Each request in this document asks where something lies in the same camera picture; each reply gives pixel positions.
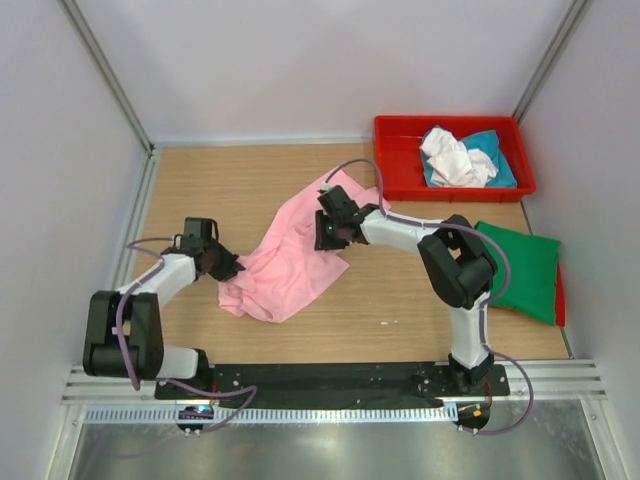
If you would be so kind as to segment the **pink t-shirt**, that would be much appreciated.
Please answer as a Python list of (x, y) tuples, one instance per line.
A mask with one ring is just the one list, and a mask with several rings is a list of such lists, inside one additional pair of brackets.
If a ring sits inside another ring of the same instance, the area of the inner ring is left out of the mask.
[(349, 268), (334, 251), (317, 251), (315, 212), (326, 180), (341, 186), (362, 207), (378, 202), (378, 190), (366, 189), (340, 171), (325, 173), (287, 200), (276, 212), (258, 247), (239, 258), (245, 268), (218, 287), (219, 306), (237, 316), (282, 323), (318, 299)]

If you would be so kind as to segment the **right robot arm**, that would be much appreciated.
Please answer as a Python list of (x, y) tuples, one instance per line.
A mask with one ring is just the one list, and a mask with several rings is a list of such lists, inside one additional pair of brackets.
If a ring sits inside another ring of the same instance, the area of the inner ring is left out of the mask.
[(418, 219), (365, 207), (344, 216), (315, 212), (315, 249), (342, 250), (353, 243), (383, 245), (417, 255), (452, 324), (451, 377), (462, 392), (484, 385), (494, 365), (488, 344), (487, 307), (497, 263), (465, 217)]

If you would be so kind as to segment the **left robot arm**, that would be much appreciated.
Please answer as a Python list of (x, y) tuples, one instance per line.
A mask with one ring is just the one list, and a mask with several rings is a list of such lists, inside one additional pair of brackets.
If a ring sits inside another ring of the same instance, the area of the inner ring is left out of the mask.
[(89, 302), (83, 350), (84, 372), (93, 377), (127, 378), (138, 390), (143, 380), (192, 380), (201, 353), (165, 343), (161, 311), (178, 293), (209, 275), (226, 282), (245, 270), (239, 256), (217, 240), (184, 238), (158, 253), (129, 247), (156, 259), (141, 276), (111, 291), (94, 293)]

